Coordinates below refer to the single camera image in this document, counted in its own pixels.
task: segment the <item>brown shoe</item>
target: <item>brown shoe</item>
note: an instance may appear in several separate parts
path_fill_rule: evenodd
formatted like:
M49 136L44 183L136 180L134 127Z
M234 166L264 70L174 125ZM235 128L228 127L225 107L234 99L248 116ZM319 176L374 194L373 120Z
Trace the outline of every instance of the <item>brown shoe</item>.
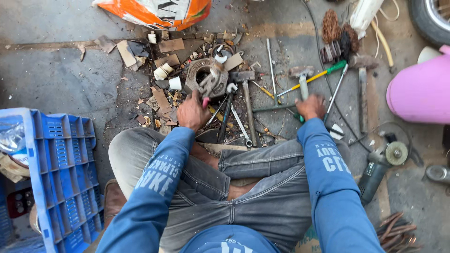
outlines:
M105 186L105 229L120 210L122 210L125 203L125 195L122 193L117 180L109 180Z

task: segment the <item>wheel rim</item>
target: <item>wheel rim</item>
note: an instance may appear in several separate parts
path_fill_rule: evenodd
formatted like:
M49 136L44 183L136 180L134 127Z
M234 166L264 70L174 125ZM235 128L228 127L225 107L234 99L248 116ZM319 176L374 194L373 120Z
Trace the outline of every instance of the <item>wheel rim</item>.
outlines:
M425 7L428 15L438 26L450 32L450 19L444 18L450 13L450 5L439 6L439 0L426 0Z

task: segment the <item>pink plastic bucket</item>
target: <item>pink plastic bucket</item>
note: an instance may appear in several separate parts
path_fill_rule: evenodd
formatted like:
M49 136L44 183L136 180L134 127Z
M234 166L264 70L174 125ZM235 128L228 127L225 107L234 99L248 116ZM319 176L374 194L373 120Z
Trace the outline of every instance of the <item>pink plastic bucket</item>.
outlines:
M450 124L450 46L400 71L387 88L389 109L405 121Z

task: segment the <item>grinding disc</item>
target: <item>grinding disc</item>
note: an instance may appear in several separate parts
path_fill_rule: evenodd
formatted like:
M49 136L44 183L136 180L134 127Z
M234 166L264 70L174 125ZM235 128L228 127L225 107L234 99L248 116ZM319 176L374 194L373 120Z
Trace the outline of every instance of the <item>grinding disc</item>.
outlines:
M408 148L399 141L391 142L386 148L386 160L394 165L401 165L408 158Z

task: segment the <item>orange plastic bag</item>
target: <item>orange plastic bag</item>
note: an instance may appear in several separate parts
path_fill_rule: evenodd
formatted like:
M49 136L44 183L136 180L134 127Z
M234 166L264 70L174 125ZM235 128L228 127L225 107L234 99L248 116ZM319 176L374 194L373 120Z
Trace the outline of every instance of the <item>orange plastic bag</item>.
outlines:
M152 29L181 31L209 15L211 0L95 0L122 19Z

